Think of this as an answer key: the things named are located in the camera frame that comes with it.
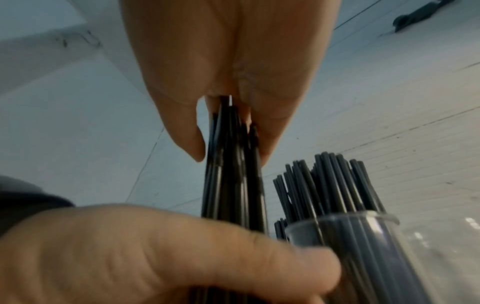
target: plastic cup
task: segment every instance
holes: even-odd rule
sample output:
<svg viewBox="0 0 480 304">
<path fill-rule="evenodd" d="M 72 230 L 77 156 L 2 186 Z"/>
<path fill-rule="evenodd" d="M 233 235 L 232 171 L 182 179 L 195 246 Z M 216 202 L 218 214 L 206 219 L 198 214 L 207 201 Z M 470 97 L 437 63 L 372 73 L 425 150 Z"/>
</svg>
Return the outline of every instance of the plastic cup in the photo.
<svg viewBox="0 0 480 304">
<path fill-rule="evenodd" d="M 398 229 L 396 217 L 373 211 L 331 214 L 285 229 L 289 242 L 328 246 L 342 277 L 329 304 L 440 304 L 426 272 Z"/>
</svg>

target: bundle of black rods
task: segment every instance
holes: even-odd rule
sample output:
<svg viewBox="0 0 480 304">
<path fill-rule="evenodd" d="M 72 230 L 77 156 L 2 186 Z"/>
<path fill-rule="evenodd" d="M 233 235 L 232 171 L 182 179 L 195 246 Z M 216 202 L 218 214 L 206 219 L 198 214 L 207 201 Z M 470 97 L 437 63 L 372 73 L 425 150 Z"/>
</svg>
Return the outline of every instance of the bundle of black rods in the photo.
<svg viewBox="0 0 480 304">
<path fill-rule="evenodd" d="M 230 98 L 220 98 L 210 125 L 201 216 L 268 234 L 264 186 L 255 126 L 248 131 Z M 216 287 L 191 290 L 191 303 L 260 303 L 247 294 Z"/>
<path fill-rule="evenodd" d="M 342 278 L 329 304 L 436 302 L 363 162 L 324 152 L 315 156 L 312 170 L 304 160 L 286 165 L 274 184 L 286 217 L 275 223 L 277 238 L 298 246 L 328 246 L 340 259 Z"/>
<path fill-rule="evenodd" d="M 297 221 L 332 213 L 386 212 L 362 161 L 324 152 L 315 156 L 312 170 L 304 160 L 285 167 L 283 176 L 273 180 L 286 217 L 275 223 L 278 239 L 286 239 L 285 227 Z"/>
</svg>

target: sleeve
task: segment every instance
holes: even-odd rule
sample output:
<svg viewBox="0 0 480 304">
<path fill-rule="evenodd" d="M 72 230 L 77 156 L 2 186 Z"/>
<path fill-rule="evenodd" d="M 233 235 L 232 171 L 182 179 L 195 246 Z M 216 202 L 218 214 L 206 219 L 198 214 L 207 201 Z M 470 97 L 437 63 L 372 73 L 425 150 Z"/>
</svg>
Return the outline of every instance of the sleeve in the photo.
<svg viewBox="0 0 480 304">
<path fill-rule="evenodd" d="M 61 197 L 44 193 L 0 191 L 0 236 L 22 220 L 39 212 L 74 207 Z"/>
</svg>

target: hand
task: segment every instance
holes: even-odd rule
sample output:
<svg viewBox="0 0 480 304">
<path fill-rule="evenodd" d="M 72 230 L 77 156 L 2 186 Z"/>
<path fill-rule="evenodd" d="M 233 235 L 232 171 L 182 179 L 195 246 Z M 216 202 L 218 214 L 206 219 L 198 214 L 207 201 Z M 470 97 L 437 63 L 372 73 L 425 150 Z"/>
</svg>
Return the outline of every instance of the hand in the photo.
<svg viewBox="0 0 480 304">
<path fill-rule="evenodd" d="M 232 95 L 265 164 L 319 67 L 340 0 L 122 0 L 143 79 L 173 141 L 205 156 L 197 101 Z"/>
<path fill-rule="evenodd" d="M 4 304 L 187 303 L 189 287 L 212 285 L 321 303 L 339 276 L 329 249 L 134 206 L 45 211 L 0 238 Z"/>
</svg>

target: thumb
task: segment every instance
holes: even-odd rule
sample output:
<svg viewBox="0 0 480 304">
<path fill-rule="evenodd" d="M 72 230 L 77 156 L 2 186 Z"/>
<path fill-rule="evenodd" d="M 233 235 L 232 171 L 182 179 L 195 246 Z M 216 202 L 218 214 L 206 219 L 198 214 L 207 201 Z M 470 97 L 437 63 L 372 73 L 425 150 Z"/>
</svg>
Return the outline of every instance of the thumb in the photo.
<svg viewBox="0 0 480 304">
<path fill-rule="evenodd" d="M 173 142 L 195 161 L 201 162 L 205 157 L 205 142 L 197 126 L 197 101 L 180 103 L 149 85 L 147 88 Z"/>
<path fill-rule="evenodd" d="M 179 234 L 167 242 L 175 259 L 168 276 L 178 286 L 217 286 L 290 302 L 325 294 L 340 279 L 330 249 L 296 248 L 224 222 L 177 214 L 170 219 Z"/>
</svg>

